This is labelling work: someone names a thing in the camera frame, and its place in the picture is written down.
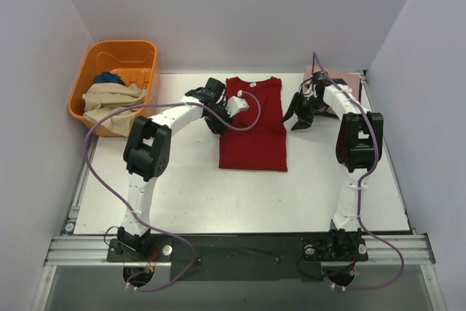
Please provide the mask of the beige t shirt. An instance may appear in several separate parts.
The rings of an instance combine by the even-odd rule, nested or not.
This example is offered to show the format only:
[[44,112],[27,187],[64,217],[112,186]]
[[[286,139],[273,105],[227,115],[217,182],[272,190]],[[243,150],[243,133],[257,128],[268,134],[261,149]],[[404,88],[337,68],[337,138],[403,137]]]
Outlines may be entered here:
[[[115,111],[145,102],[147,91],[136,84],[125,86],[118,83],[95,83],[82,95],[84,100],[83,117],[96,123]],[[136,109],[123,111],[101,125],[110,132],[128,136],[135,119]]]

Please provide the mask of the red t shirt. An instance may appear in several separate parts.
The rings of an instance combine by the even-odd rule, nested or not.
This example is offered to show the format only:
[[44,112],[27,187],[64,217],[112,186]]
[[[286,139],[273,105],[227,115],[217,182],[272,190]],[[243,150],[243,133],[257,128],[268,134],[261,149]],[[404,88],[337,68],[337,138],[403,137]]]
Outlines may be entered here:
[[226,96],[246,91],[247,111],[239,113],[232,125],[253,128],[238,132],[227,129],[220,136],[220,169],[286,172],[286,130],[282,122],[282,81],[270,77],[264,81],[246,82],[239,77],[226,81]]

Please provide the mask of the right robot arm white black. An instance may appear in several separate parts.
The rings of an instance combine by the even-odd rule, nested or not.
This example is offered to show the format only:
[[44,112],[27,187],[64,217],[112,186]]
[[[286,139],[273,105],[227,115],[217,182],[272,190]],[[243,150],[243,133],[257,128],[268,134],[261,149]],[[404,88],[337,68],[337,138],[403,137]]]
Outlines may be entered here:
[[335,152],[344,170],[339,203],[331,223],[339,231],[359,231],[362,194],[367,189],[368,177],[382,158],[382,114],[363,107],[343,79],[332,79],[326,71],[307,71],[283,121],[293,116],[297,121],[292,131],[309,129],[317,116],[332,116],[340,121]]

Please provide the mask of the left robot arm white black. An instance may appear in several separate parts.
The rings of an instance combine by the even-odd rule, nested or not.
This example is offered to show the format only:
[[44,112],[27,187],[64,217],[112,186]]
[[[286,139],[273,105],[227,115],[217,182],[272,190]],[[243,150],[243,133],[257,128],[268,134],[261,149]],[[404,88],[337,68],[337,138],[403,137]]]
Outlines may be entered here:
[[123,153],[129,173],[127,201],[130,208],[118,228],[117,240],[133,261],[143,261],[150,251],[150,207],[154,187],[170,159],[172,137],[185,126],[204,119],[214,134],[225,131],[234,113],[228,111],[226,85],[209,78],[203,87],[190,90],[173,106],[150,117],[137,117]]

